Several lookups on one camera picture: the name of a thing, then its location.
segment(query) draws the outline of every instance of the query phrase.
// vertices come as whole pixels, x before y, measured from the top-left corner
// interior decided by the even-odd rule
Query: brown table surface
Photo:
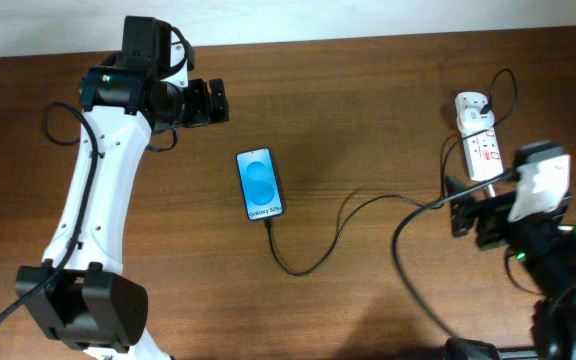
[[[446,339],[394,271],[391,236],[411,206],[385,200],[362,210],[328,263],[293,278],[274,262],[263,224],[246,219],[239,152],[274,151],[287,207],[277,241],[303,269],[329,246],[353,192],[343,215],[381,194],[436,198],[455,95],[487,92],[494,73],[510,67],[520,100],[498,129],[504,162],[523,144],[564,144],[575,195],[567,219],[576,219],[576,27],[196,50],[191,77],[224,79],[230,122],[183,130],[174,151],[143,156],[124,230],[124,276],[148,290],[147,328],[178,359],[364,358]],[[0,59],[0,311],[16,298],[18,266],[40,263],[76,160],[76,147],[42,137],[42,108],[77,104],[79,80],[104,55]],[[500,79],[498,114],[511,95]],[[74,136],[75,121],[61,119],[56,134]],[[467,179],[461,149],[449,172]],[[506,279],[502,249],[481,253],[473,239],[451,238],[444,207],[413,222],[400,250],[420,291],[461,335],[530,344],[538,298]],[[22,309],[0,327],[4,358],[86,355],[45,339]]]

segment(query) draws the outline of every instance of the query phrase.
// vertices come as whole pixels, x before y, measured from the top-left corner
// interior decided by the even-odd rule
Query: smartphone
[[[248,219],[260,220],[283,214],[284,206],[270,149],[238,154],[237,166]]]

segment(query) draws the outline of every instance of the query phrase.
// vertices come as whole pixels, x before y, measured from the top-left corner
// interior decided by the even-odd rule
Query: extension cord
[[[457,127],[462,138],[488,129],[463,141],[468,174],[474,181],[488,180],[504,170],[495,129],[492,128],[495,115],[492,110],[481,114],[481,109],[487,103],[488,98],[476,92],[462,92],[455,99]]]

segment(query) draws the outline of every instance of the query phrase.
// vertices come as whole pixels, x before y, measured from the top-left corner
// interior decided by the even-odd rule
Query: power cord
[[[88,123],[86,118],[84,118],[84,116],[71,105],[60,101],[48,105],[44,110],[44,115],[42,117],[41,124],[46,138],[50,142],[60,146],[74,145],[77,142],[79,142],[79,139],[77,139],[77,141],[60,141],[50,135],[48,131],[49,115],[53,109],[58,107],[68,110],[70,113],[75,115],[75,117],[77,117],[81,125],[86,130],[86,133],[88,133],[88,137],[90,137],[90,144],[92,145],[92,153],[91,153],[92,160],[90,161],[90,170],[88,171],[88,177],[86,178],[86,185],[84,187],[84,191],[81,196],[81,206],[79,207],[79,212],[77,214],[75,229],[73,231],[72,237],[68,241],[68,246],[66,247],[66,254],[59,262],[57,267],[52,271],[50,276],[48,276],[44,281],[37,284],[34,288],[32,288],[30,291],[23,294],[19,299],[17,299],[17,301],[13,302],[10,306],[8,306],[0,314],[0,325],[1,323],[4,322],[4,320],[6,320],[6,318],[8,318],[8,316],[10,316],[13,312],[15,312],[15,310],[20,308],[22,305],[28,303],[28,301],[30,301],[30,299],[32,299],[35,295],[39,294],[46,287],[50,286],[50,284],[60,275],[61,271],[64,269],[64,267],[70,260],[70,257],[75,251],[75,248],[77,247],[77,243],[79,241],[79,234],[81,233],[81,225],[84,221],[84,216],[86,214],[86,206],[88,205],[88,198],[90,196],[90,190],[92,188],[92,183],[95,178],[95,172],[97,170],[97,161],[99,159],[99,148],[97,146],[97,139],[95,137],[95,133],[92,131],[92,128],[90,127],[90,124]]]
[[[518,290],[521,290],[521,291],[528,293],[528,294],[542,296],[543,295],[542,293],[540,293],[538,291],[527,289],[526,287],[521,285],[519,282],[517,282],[517,279],[515,279],[515,277],[512,275],[512,271],[510,271],[510,259],[512,259],[514,256],[515,256],[515,252],[510,247],[506,248],[506,251],[504,252],[504,268],[506,269],[506,275],[508,276],[508,279],[510,280],[510,282]]]
[[[357,206],[355,208],[355,210],[353,210],[348,216],[346,216],[346,219],[344,220],[344,222],[339,227],[339,230],[337,231],[337,235],[335,235],[335,239],[333,240],[332,244],[330,244],[330,247],[328,248],[328,250],[326,251],[324,256],[315,265],[310,267],[308,270],[301,271],[301,272],[295,272],[295,271],[290,270],[290,268],[286,264],[284,264],[283,261],[281,261],[281,258],[279,257],[279,255],[277,254],[277,250],[275,249],[275,238],[274,238],[273,233],[272,233],[272,218],[267,218],[264,220],[264,225],[266,226],[266,232],[268,233],[268,242],[270,243],[270,251],[272,252],[272,256],[275,258],[275,260],[277,261],[277,264],[279,264],[281,269],[288,275],[295,276],[295,277],[303,277],[303,276],[312,274],[317,269],[319,269],[326,262],[326,260],[328,260],[328,258],[330,258],[330,255],[332,254],[333,250],[335,250],[335,247],[337,246],[337,243],[339,242],[339,239],[341,238],[341,235],[343,234],[344,229],[346,228],[346,225],[348,224],[350,219],[353,216],[355,216],[355,214],[357,214],[357,212],[359,212],[359,210],[361,210],[362,208],[364,208],[365,206],[367,206],[369,204],[374,203],[375,201],[379,201],[382,199],[393,199],[393,198],[403,200],[403,201],[407,202],[408,204],[411,204],[411,205],[414,205],[417,207],[422,206],[418,202],[413,201],[413,200],[411,200],[405,196],[401,196],[401,195],[381,195],[381,196],[378,196],[376,198],[373,198],[373,199],[370,199],[370,200],[364,202],[363,204]]]
[[[512,113],[515,111],[515,108],[517,107],[517,101],[519,100],[519,92],[518,92],[518,87],[517,87],[517,80],[515,79],[515,74],[512,72],[512,70],[510,70],[508,68],[501,69],[492,78],[492,82],[490,83],[489,101],[488,101],[488,104],[486,104],[481,109],[481,113],[484,114],[484,113],[487,113],[487,112],[492,110],[492,106],[493,106],[493,102],[494,102],[494,98],[495,98],[495,84],[497,82],[497,78],[499,77],[499,75],[501,75],[503,73],[508,73],[508,75],[510,76],[510,80],[512,81],[512,87],[513,87],[515,96],[514,96],[514,99],[512,101],[512,105],[510,106],[510,108],[508,109],[506,114],[504,114],[504,116],[500,117],[499,120],[495,121],[494,124],[492,124],[492,126],[490,127],[491,129],[497,127],[497,125],[501,124],[504,120],[508,119],[510,117],[510,115],[512,115]],[[487,130],[490,130],[490,129],[484,129],[484,130],[478,131],[476,133],[470,134],[470,135],[465,136],[465,137],[460,136],[459,139],[457,139],[457,141],[455,141],[448,148],[448,151],[446,152],[446,155],[444,156],[444,160],[441,163],[441,168],[440,168],[440,173],[439,173],[439,175],[441,176],[441,179],[440,179],[440,181],[441,181],[440,198],[443,198],[446,196],[446,163],[448,162],[448,157],[450,156],[450,153],[452,152],[452,150],[460,142],[467,140],[467,139],[470,139],[471,137],[477,136],[479,134],[482,134],[482,133],[486,132]]]
[[[468,352],[477,352],[479,353],[479,350],[476,349],[472,349],[471,347],[469,347],[468,345],[466,345],[461,339],[461,336],[459,336],[454,330],[452,330],[440,317],[439,315],[437,315],[434,310],[432,310],[432,308],[430,307],[430,305],[428,305],[428,303],[426,302],[426,300],[424,300],[424,298],[421,296],[421,294],[419,293],[419,291],[417,291],[417,289],[415,288],[415,286],[413,285],[412,281],[410,280],[410,278],[408,277],[408,275],[406,274],[403,265],[401,263],[401,259],[399,257],[399,252],[397,251],[397,244],[399,243],[399,237],[402,233],[402,231],[404,230],[404,228],[406,227],[406,225],[408,225],[413,219],[415,219],[416,217],[418,217],[419,215],[423,214],[424,212],[428,211],[428,210],[432,210],[437,208],[438,206],[441,206],[443,204],[449,203],[452,200],[458,199],[462,196],[471,194],[475,191],[481,190],[483,188],[485,188],[488,185],[492,185],[498,181],[502,181],[502,180],[507,180],[512,178],[512,176],[515,174],[515,170],[514,169],[509,169],[504,171],[502,174],[495,176],[492,179],[483,181],[479,184],[476,184],[472,187],[469,187],[468,189],[457,193],[457,194],[453,194],[447,197],[442,197],[434,202],[431,202],[429,204],[426,204],[422,207],[420,207],[419,209],[413,211],[410,215],[408,215],[400,224],[399,226],[397,226],[397,229],[395,230],[395,233],[393,234],[392,237],[392,256],[393,256],[393,260],[395,263],[395,268],[397,270],[397,273],[399,274],[399,277],[401,278],[402,282],[404,283],[406,289],[408,290],[408,292],[412,295],[413,299],[415,300],[415,302],[422,308],[422,310],[428,315],[428,317],[430,317],[430,319],[432,319],[432,321],[435,322],[435,324],[437,324],[437,326],[439,326],[439,328],[441,328],[448,336],[454,338],[457,343],[459,344],[459,346],[461,346],[462,348],[464,348],[466,351]]]

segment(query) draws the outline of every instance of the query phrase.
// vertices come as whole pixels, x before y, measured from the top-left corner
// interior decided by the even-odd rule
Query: blue circle
[[[263,163],[255,161],[248,165],[246,177],[249,179],[247,197],[255,205],[266,205],[275,197],[275,190],[272,185],[263,181],[268,177],[268,170]]]

